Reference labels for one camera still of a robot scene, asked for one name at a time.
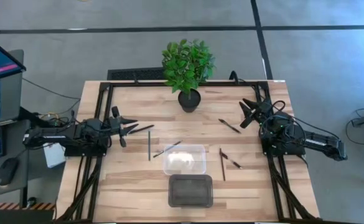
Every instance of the stand leg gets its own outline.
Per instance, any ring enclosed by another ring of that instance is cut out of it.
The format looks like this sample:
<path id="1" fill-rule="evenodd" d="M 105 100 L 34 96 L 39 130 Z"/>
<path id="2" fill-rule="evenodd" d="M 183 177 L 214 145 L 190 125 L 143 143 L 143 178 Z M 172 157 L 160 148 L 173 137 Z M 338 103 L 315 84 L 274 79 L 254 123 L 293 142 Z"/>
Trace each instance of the stand leg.
<path id="1" fill-rule="evenodd" d="M 27 193 L 28 193 L 28 186 L 23 187 L 20 189 L 20 208 L 26 208 L 27 206 Z"/>

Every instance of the plastic container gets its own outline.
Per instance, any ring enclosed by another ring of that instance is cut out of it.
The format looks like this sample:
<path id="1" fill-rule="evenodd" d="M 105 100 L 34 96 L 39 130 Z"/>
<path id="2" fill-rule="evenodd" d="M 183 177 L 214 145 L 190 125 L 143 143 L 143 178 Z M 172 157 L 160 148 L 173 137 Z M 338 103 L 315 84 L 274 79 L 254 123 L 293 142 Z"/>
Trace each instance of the plastic container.
<path id="1" fill-rule="evenodd" d="M 171 207 L 203 207 L 213 205 L 212 178 L 208 175 L 169 177 L 168 204 Z"/>
<path id="2" fill-rule="evenodd" d="M 204 174 L 207 171 L 203 145 L 168 145 L 164 150 L 162 165 L 167 175 Z"/>

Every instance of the wooden table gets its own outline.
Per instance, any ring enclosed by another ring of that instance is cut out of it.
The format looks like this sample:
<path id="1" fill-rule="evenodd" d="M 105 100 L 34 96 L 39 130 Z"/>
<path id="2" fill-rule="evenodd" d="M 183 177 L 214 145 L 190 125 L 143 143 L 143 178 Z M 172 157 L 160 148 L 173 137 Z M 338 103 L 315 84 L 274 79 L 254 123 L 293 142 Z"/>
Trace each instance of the wooden table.
<path id="1" fill-rule="evenodd" d="M 85 82 L 78 120 L 92 118 L 96 108 L 100 82 Z M 162 170 L 162 156 L 148 161 L 147 131 L 126 137 L 121 148 L 118 137 L 103 159 L 95 208 L 95 222 L 253 222 L 277 221 L 267 158 L 262 154 L 258 124 L 246 129 L 238 125 L 243 113 L 238 102 L 255 100 L 247 86 L 198 88 L 202 100 L 193 113 L 182 111 L 177 93 L 169 87 L 116 87 L 112 106 L 122 116 L 139 120 L 138 127 L 155 124 L 151 129 L 152 155 L 167 144 L 203 144 L 206 150 L 207 174 L 213 179 L 213 207 L 171 208 L 168 206 L 168 180 Z M 284 100 L 285 112 L 293 114 L 285 82 L 269 81 L 272 101 Z M 104 114 L 103 103 L 101 115 Z M 238 128 L 237 134 L 218 121 L 222 118 Z M 226 181 L 223 181 L 219 147 L 243 166 L 237 169 L 224 160 Z M 292 191 L 303 206 L 319 216 L 309 172 L 296 156 L 285 156 Z M 60 192 L 58 214 L 73 201 L 80 158 L 67 160 Z M 286 200 L 281 191 L 284 216 Z M 86 197 L 83 217 L 87 214 Z"/>

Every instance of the gray floor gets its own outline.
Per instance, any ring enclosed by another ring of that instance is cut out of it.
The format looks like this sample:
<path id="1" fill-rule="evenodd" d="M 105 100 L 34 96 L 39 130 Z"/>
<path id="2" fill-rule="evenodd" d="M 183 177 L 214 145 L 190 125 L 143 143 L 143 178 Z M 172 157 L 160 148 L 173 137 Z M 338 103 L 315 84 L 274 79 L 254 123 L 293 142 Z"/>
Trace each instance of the gray floor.
<path id="1" fill-rule="evenodd" d="M 364 1 L 260 0 L 258 7 L 263 26 L 364 25 Z M 0 0 L 0 29 L 253 24 L 250 2 L 243 0 Z M 364 30 L 265 31 L 264 37 L 274 79 L 287 81 L 295 115 L 346 143 L 345 162 L 307 152 L 321 217 L 364 223 L 364 146 L 345 135 L 346 122 L 356 117 L 352 112 L 364 108 Z M 264 79 L 255 31 L 0 34 L 0 45 L 25 50 L 24 77 L 79 96 L 85 80 L 103 80 L 108 69 L 161 65 L 161 49 L 183 38 L 208 42 L 217 58 L 214 78 L 236 70 L 241 78 Z M 23 83 L 22 105 L 28 110 L 63 111 L 72 103 Z M 364 142 L 364 127 L 350 133 Z M 62 167 L 46 169 L 42 152 L 34 153 L 30 194 L 53 202 Z M 14 193 L 0 196 L 17 199 Z"/>

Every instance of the dark plastic tray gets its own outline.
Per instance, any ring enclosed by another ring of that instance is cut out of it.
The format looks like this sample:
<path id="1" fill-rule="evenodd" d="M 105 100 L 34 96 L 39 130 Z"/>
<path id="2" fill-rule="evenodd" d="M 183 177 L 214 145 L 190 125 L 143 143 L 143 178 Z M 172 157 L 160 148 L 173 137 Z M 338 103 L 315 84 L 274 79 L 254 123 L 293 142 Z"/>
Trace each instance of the dark plastic tray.
<path id="1" fill-rule="evenodd" d="M 172 175 L 169 177 L 168 204 L 171 207 L 211 207 L 212 178 L 209 175 Z"/>

